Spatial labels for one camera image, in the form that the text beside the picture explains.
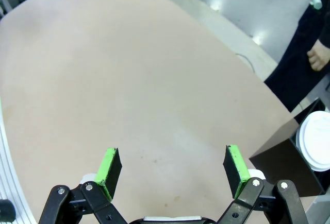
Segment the green object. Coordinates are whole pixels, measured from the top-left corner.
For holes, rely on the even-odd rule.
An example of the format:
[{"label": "green object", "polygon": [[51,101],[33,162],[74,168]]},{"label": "green object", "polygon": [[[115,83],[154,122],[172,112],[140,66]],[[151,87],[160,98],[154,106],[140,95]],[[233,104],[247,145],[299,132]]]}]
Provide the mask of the green object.
[{"label": "green object", "polygon": [[103,189],[110,201],[113,199],[121,169],[118,149],[107,149],[94,181]]},{"label": "green object", "polygon": [[237,145],[226,146],[223,166],[228,177],[233,198],[236,199],[242,192],[246,182],[251,178]]}]

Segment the person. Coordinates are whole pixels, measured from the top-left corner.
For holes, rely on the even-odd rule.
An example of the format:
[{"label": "person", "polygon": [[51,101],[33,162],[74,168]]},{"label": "person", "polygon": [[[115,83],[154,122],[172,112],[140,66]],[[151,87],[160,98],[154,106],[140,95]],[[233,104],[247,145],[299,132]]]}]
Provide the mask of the person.
[{"label": "person", "polygon": [[281,61],[265,84],[292,111],[330,72],[330,2],[309,5]]}]

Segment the gray floor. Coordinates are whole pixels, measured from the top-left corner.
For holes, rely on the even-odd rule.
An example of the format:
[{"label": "gray floor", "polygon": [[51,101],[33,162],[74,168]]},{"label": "gray floor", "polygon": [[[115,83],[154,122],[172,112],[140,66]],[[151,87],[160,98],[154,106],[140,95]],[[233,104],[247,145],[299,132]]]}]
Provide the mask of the gray floor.
[{"label": "gray floor", "polygon": [[326,195],[318,196],[307,213],[309,224],[330,223],[330,188]]},{"label": "gray floor", "polygon": [[[202,0],[249,35],[275,61],[279,61],[310,0]],[[320,97],[330,107],[330,82],[326,76],[308,95]]]}]

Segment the table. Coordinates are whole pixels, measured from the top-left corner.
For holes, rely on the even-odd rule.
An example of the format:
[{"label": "table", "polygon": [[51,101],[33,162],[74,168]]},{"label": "table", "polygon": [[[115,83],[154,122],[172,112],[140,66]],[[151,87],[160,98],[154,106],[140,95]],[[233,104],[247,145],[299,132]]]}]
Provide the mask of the table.
[{"label": "table", "polygon": [[[108,147],[119,147],[113,203],[127,221],[218,219],[232,200],[225,145],[238,144],[251,166],[280,126],[288,122],[282,138],[297,127],[232,51],[169,0],[28,0],[0,34],[7,138],[37,219],[50,189],[96,172]],[[262,213],[248,221],[264,222]]]}]

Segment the white cup lid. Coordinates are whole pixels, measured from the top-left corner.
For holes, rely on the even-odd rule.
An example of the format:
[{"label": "white cup lid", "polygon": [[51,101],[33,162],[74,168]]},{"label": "white cup lid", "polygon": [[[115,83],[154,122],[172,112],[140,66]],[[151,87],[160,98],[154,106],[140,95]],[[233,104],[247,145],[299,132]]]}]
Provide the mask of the white cup lid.
[{"label": "white cup lid", "polygon": [[296,134],[296,146],[298,150],[302,153],[303,157],[306,159],[310,168],[314,171],[327,171],[330,168],[330,164],[323,165],[314,161],[310,155],[307,153],[306,147],[304,143],[300,143],[304,139],[303,135],[305,133],[306,124],[308,123],[309,116],[304,120],[304,122],[300,125],[297,134]]},{"label": "white cup lid", "polygon": [[300,146],[305,146],[308,156],[321,165],[330,165],[330,113],[312,112],[301,134]]}]

